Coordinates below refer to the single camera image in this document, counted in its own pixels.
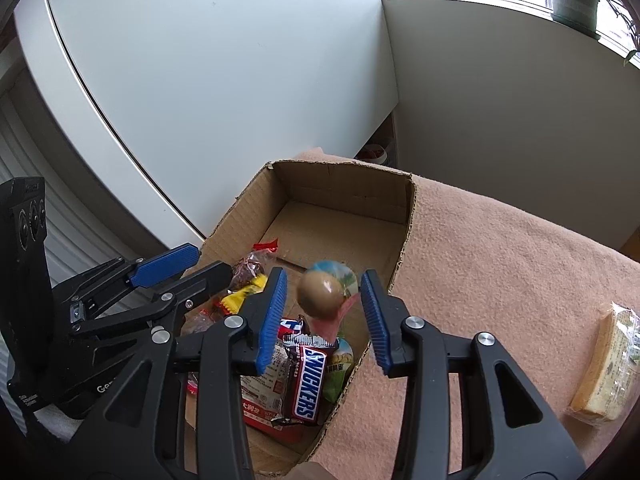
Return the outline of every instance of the cardboard box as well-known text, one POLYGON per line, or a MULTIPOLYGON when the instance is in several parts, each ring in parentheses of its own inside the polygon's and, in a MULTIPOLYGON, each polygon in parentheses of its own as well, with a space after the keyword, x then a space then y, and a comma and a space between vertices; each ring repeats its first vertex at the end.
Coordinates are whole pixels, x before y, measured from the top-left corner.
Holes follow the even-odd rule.
MULTIPOLYGON (((277 238, 278 264, 286 269, 289 280, 285 316, 295 317, 302 312, 295 303, 296 283, 319 260, 343 262, 358 275, 376 269, 383 284, 391 286, 413 210, 414 184, 407 173, 358 162, 274 162, 263 167, 241 193, 190 271, 215 260, 232 264, 249 253, 254 243, 277 238)), ((349 311, 342 330, 357 363, 353 378, 369 345, 361 304, 349 311)), ((348 395, 348 384, 342 396, 348 395)), ((247 427, 254 471, 283 475, 308 460, 341 400, 332 411, 320 414, 325 426, 303 428, 302 440, 296 444, 281 444, 247 427)), ((191 396, 186 419, 195 427, 191 396)))

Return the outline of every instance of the blue rubber pad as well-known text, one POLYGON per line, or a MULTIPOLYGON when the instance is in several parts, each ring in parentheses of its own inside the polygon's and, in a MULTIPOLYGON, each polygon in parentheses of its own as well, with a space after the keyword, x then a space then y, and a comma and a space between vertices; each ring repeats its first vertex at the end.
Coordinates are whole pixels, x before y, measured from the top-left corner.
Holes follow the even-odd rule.
POLYGON ((200 257, 198 248, 184 244, 138 265, 129 277, 133 286, 154 286, 193 267, 200 257))
POLYGON ((371 344, 376 355, 376 362, 382 368, 385 375, 391 369, 391 348, 388 329, 380 312, 380 304, 376 298, 373 286, 366 274, 362 275, 360 282, 360 295, 362 307, 369 327, 371 344))
POLYGON ((283 270, 280 272, 278 281, 276 282, 271 296, 271 301, 267 314, 264 317, 260 336, 258 338, 258 355, 255 359, 255 367, 258 375, 265 373, 267 366, 273 358, 273 349, 276 346, 278 338, 278 329, 280 328, 280 319, 284 311, 284 304, 287 301, 287 273, 283 270))

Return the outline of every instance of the white cabinet door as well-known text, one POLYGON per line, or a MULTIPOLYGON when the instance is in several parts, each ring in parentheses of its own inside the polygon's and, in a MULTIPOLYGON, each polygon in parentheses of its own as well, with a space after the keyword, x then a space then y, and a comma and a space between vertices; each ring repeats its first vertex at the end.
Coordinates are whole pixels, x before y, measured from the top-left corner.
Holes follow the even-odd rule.
POLYGON ((380 0, 49 3, 107 126, 204 235, 265 162, 314 146, 353 156, 398 100, 380 0))

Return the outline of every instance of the bread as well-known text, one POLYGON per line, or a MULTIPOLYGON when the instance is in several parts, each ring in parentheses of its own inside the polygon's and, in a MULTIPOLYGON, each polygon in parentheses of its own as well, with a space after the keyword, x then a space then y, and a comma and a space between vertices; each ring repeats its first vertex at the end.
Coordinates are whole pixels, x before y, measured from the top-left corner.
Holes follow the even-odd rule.
POLYGON ((632 310, 612 306, 600 322, 591 363, 570 405, 573 415, 594 425, 620 416, 639 371, 632 341, 638 318, 632 310))

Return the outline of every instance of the green snack package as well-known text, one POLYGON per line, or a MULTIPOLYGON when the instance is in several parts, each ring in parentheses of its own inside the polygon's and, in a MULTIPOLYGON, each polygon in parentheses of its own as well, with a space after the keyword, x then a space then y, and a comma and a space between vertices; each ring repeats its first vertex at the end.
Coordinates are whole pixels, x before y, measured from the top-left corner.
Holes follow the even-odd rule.
POLYGON ((338 348, 331 355, 326 368, 322 396, 329 402, 336 402, 342 393, 344 379, 353 367, 353 350, 346 339, 338 336, 338 348))

